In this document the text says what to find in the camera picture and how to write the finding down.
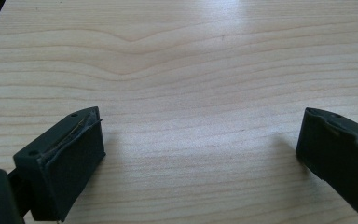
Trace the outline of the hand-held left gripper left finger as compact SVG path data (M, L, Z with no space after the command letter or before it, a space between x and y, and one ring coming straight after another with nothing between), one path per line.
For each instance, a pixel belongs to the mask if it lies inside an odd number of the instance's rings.
M14 156L21 179L31 184L36 221L65 221L105 156L99 108L60 120Z

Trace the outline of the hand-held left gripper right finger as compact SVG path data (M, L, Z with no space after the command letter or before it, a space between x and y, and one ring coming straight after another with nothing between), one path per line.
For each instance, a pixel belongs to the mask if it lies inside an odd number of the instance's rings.
M306 108L297 157L358 213L358 123L339 114Z

